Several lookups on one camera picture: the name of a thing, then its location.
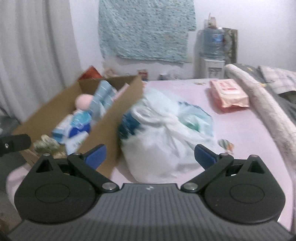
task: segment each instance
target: white curtain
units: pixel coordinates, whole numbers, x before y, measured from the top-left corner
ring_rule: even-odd
[[[81,72],[69,2],[0,0],[0,114],[25,121]]]

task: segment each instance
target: white wall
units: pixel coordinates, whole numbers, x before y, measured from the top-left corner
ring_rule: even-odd
[[[194,0],[197,29],[209,12],[218,26],[238,29],[238,62],[253,66],[268,65],[296,71],[296,3],[295,0]],[[103,70],[103,58],[98,36],[99,0],[70,0],[72,22],[82,68],[94,65]],[[163,61],[112,60],[114,69],[121,74],[136,74],[147,69],[149,79],[157,79],[161,72],[179,70],[182,78],[197,75],[194,46],[197,32],[189,33],[190,64]]]

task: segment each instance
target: white plastic bag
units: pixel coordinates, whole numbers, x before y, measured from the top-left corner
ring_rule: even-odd
[[[194,111],[200,110],[171,100],[154,89],[145,92],[144,98],[130,110],[141,127],[135,130],[135,135],[122,139],[121,146],[128,168],[137,181],[164,183],[181,172],[200,167],[194,158],[195,146],[203,144],[211,148],[213,145],[210,123],[194,115]],[[182,124],[179,114],[183,121],[196,124],[202,131]]]

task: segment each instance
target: pink bed sheet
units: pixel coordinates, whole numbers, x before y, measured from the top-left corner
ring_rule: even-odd
[[[206,84],[197,85],[194,82],[206,82]],[[227,139],[234,144],[234,158],[246,159],[251,154],[261,157],[285,193],[286,203],[279,223],[290,230],[293,213],[292,181],[278,148],[257,114],[251,108],[233,113],[221,112],[211,101],[208,80],[151,81],[147,86],[170,91],[183,98],[184,101],[203,108],[213,117],[215,138],[217,140]],[[180,186],[202,171],[203,169],[199,168],[172,181]],[[129,173],[124,159],[114,169],[111,179],[120,186],[123,183],[136,182]]]

